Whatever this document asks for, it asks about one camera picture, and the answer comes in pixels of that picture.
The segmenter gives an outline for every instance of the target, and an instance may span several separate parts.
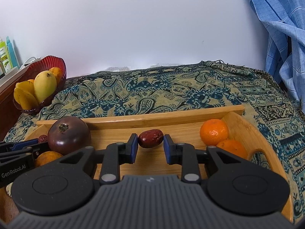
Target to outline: blue curtain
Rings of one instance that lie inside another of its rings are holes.
[[[250,5],[269,32],[265,70],[278,83],[283,80],[305,112],[305,0],[251,0]]]

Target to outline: blue bottle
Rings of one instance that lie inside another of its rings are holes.
[[[12,45],[12,43],[10,41],[10,38],[8,36],[6,37],[6,47],[7,47],[7,50],[9,52],[10,59],[11,59],[13,67],[18,67],[19,68],[16,56],[15,56],[13,45]]]

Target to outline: patterned cloth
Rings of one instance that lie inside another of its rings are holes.
[[[305,97],[305,0],[251,0],[269,32],[265,70],[285,83],[295,100]],[[292,53],[288,56],[288,37]],[[305,101],[302,101],[305,112]]]
[[[98,72],[67,80],[66,89],[35,117],[22,114],[6,141],[20,141],[37,120],[80,118],[202,109],[243,104],[244,118],[272,145],[287,173],[294,220],[304,214],[305,122],[294,104],[264,71],[220,62]],[[263,154],[254,162],[268,167]]]

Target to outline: paisley pattern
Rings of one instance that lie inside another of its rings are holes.
[[[289,179],[294,222],[303,217],[305,122],[299,104],[264,71],[218,62],[97,72],[70,78],[52,104],[32,117],[22,114],[6,141],[23,140],[37,120],[161,113],[243,104],[244,118],[255,125],[278,155]],[[263,154],[253,162],[269,167]]]

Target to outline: fruit bowl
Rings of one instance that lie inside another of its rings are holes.
[[[54,57],[54,56],[46,56],[42,60],[31,64],[28,67],[28,69],[26,70],[26,72],[18,79],[17,82],[26,81],[29,79],[35,79],[35,77],[40,72],[49,70],[52,67],[59,67],[63,72],[63,76],[62,76],[55,92],[52,95],[50,95],[48,98],[46,98],[43,102],[41,102],[37,108],[32,109],[32,110],[23,110],[21,108],[21,106],[13,98],[13,103],[18,110],[20,110],[21,112],[23,112],[25,114],[37,115],[43,107],[49,106],[52,103],[54,96],[58,92],[63,90],[63,88],[65,86],[65,82],[66,82],[66,77],[67,77],[66,65],[65,65],[65,62],[63,59]]]

